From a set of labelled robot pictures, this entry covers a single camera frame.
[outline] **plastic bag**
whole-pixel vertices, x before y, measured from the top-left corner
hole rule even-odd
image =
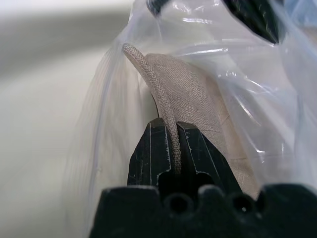
[[[286,0],[285,7],[273,0],[270,4],[280,19],[280,35],[284,36],[282,44],[278,47],[283,66],[289,81],[298,93],[298,122],[294,131],[297,176],[316,186],[316,1]]]
[[[97,68],[78,123],[65,171],[68,237],[87,237],[102,189],[126,185],[130,156],[146,124],[157,117],[149,89],[121,51],[125,42],[143,54],[179,57],[216,79],[260,185],[317,184],[313,148],[302,147],[311,122],[303,118],[300,88],[288,78],[284,42],[274,46],[259,38],[220,0],[171,0],[159,18],[137,0],[127,27]],[[306,83],[301,87],[309,88]],[[310,145],[316,135],[310,132]]]

